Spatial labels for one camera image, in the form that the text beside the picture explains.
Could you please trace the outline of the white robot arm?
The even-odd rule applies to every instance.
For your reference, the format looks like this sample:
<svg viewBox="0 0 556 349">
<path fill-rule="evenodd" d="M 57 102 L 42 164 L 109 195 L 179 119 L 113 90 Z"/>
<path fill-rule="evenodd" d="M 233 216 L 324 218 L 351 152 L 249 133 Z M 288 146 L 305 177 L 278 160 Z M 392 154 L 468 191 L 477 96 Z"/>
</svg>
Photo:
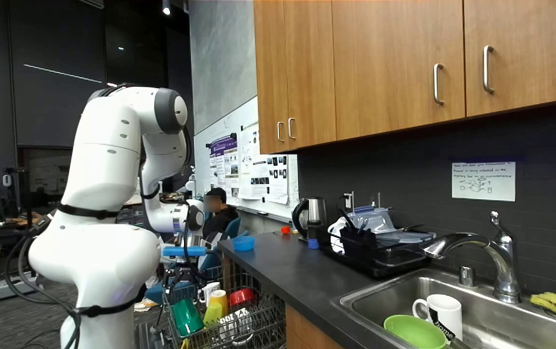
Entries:
<svg viewBox="0 0 556 349">
<path fill-rule="evenodd" d="M 76 288 L 61 349 L 135 349 L 135 304 L 162 261 L 160 236 L 189 205 L 160 191 L 185 172 L 189 108 L 169 86 L 96 90 L 80 115 L 69 181 L 30 245 L 32 267 Z"/>
</svg>

